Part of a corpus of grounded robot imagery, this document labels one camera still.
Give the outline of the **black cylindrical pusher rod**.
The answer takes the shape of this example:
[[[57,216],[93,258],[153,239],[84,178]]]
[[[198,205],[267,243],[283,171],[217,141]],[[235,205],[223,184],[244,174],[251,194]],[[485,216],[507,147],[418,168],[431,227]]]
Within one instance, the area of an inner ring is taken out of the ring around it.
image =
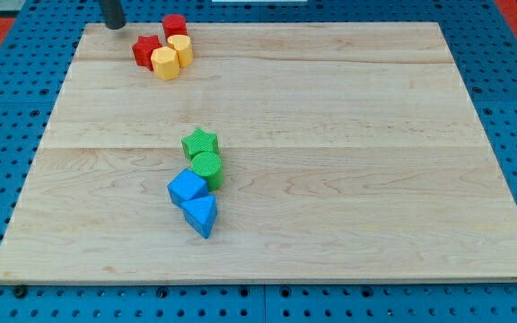
[[[120,0],[99,0],[101,15],[110,30],[119,30],[126,25],[123,6]]]

